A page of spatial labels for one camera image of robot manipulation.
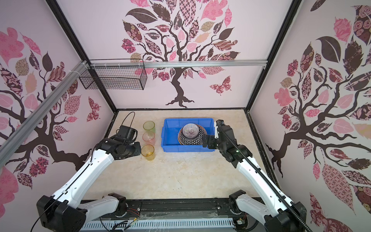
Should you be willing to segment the yellow translucent plastic cup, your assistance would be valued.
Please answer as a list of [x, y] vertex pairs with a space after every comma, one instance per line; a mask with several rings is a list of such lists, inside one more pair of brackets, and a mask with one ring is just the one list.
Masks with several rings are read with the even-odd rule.
[[152, 145], [145, 145], [141, 149], [141, 155], [148, 161], [155, 159], [155, 148]]

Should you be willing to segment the black geometric orange-rimmed plate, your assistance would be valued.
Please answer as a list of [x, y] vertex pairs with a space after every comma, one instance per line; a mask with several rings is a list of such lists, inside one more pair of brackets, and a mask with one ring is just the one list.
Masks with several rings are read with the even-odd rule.
[[204, 127], [198, 125], [199, 129], [200, 129], [200, 133], [199, 135], [194, 138], [194, 139], [187, 139], [183, 136], [182, 134], [182, 128], [180, 129], [179, 133], [178, 133], [178, 142], [181, 144], [181, 145], [187, 145], [187, 146], [195, 146], [195, 145], [202, 145], [203, 143], [203, 137], [205, 135], [207, 135], [207, 131]]

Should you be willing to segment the pink translucent plastic cup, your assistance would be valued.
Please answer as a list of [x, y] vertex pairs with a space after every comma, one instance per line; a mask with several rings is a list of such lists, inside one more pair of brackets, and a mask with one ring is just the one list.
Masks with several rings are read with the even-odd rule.
[[146, 145], [155, 145], [156, 135], [152, 131], [146, 131], [142, 136], [143, 141]]

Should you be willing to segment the green translucent plastic cup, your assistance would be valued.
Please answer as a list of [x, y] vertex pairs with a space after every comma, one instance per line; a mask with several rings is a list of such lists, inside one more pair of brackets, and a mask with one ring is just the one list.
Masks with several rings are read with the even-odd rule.
[[146, 122], [143, 124], [143, 129], [144, 129], [146, 132], [156, 133], [156, 124], [155, 124], [155, 122], [153, 122], [153, 121], [146, 121]]

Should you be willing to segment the purple striped bowl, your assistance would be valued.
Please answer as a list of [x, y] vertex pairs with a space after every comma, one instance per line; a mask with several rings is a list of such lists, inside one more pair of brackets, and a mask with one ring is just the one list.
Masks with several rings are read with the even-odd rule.
[[189, 123], [182, 128], [182, 134], [187, 139], [194, 139], [200, 133], [200, 129], [197, 124]]

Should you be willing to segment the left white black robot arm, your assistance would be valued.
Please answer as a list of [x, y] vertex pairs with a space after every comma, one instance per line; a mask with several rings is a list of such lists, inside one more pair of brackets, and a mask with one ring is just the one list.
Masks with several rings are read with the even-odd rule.
[[82, 227], [106, 214], [122, 217], [128, 205], [126, 197], [110, 193], [101, 199], [83, 204], [82, 200], [102, 172], [116, 160], [139, 156], [141, 145], [138, 131], [120, 126], [118, 132], [102, 139], [88, 161], [76, 174], [51, 196], [42, 196], [37, 202], [37, 222], [53, 232], [79, 232]]

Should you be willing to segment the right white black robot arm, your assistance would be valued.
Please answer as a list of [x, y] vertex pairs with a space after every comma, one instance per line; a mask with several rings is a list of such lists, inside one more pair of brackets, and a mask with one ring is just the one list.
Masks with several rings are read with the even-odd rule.
[[203, 147], [217, 149], [226, 161], [231, 163], [252, 185], [259, 194], [259, 202], [242, 191], [231, 196], [234, 202], [234, 213], [244, 212], [261, 223], [267, 232], [309, 232], [306, 224], [307, 210], [300, 202], [284, 194], [269, 179], [258, 165], [252, 152], [244, 145], [237, 143], [233, 129], [217, 120], [214, 124], [215, 134], [203, 138]]

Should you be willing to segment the blue plastic bin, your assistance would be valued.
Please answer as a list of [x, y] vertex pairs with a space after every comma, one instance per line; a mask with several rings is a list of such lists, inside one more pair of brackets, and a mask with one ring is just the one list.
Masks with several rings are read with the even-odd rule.
[[182, 118], [182, 119], [165, 119], [161, 132], [161, 147], [164, 152], [212, 152], [213, 149], [204, 148], [202, 140], [200, 145], [183, 144], [179, 140], [181, 129], [189, 124], [200, 126], [200, 134], [215, 135], [214, 120], [212, 118]]

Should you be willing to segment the aluminium back crossbar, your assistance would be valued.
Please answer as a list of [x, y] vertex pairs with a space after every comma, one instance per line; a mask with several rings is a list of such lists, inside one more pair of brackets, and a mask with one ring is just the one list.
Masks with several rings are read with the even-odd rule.
[[109, 62], [108, 60], [90, 61], [91, 68], [108, 67], [138, 67], [138, 68], [183, 68], [183, 67], [239, 67], [239, 66], [263, 66], [267, 60], [231, 60], [231, 61], [166, 61], [166, 62]]

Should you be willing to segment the aluminium crossbar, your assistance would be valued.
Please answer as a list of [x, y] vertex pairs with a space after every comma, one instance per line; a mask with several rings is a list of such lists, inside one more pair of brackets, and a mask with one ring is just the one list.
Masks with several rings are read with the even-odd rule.
[[53, 105], [62, 97], [73, 82], [88, 69], [86, 61], [80, 61], [61, 81], [61, 83], [52, 91], [47, 98], [40, 103], [39, 107], [26, 118], [11, 136], [1, 146], [1, 167], [10, 160], [17, 149], [22, 145], [25, 139], [34, 131], [43, 117], [48, 114]]
[[166, 61], [166, 62], [109, 62], [108, 60], [90, 61], [91, 68], [108, 67], [138, 67], [138, 68], [183, 68], [183, 67], [239, 67], [239, 66], [263, 66], [267, 60], [231, 60], [231, 61]]

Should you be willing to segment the aluminium left crossbar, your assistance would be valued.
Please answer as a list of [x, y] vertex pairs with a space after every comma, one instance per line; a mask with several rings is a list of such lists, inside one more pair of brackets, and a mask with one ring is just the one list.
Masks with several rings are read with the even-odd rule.
[[11, 136], [1, 146], [1, 167], [10, 160], [17, 149], [22, 145], [25, 139], [34, 131], [43, 117], [48, 114], [53, 105], [62, 97], [73, 82], [88, 69], [86, 61], [80, 61], [61, 81], [61, 83], [52, 91], [47, 98], [40, 103], [39, 107], [26, 118]]

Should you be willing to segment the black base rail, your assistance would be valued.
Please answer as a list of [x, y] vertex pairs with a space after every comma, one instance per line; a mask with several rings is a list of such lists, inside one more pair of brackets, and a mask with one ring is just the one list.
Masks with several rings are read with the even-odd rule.
[[277, 214], [271, 213], [268, 204], [251, 198], [239, 190], [229, 198], [213, 199], [163, 199], [127, 200], [111, 193], [108, 196], [79, 204], [69, 205], [67, 200], [57, 200], [44, 196], [37, 207], [42, 225], [54, 232], [78, 232], [85, 223], [108, 215], [112, 218], [151, 216], [155, 213], [195, 213], [212, 211], [218, 216], [237, 218], [248, 214], [264, 225], [268, 232], [303, 232], [307, 210], [300, 202], [289, 202], [289, 207], [279, 206]]

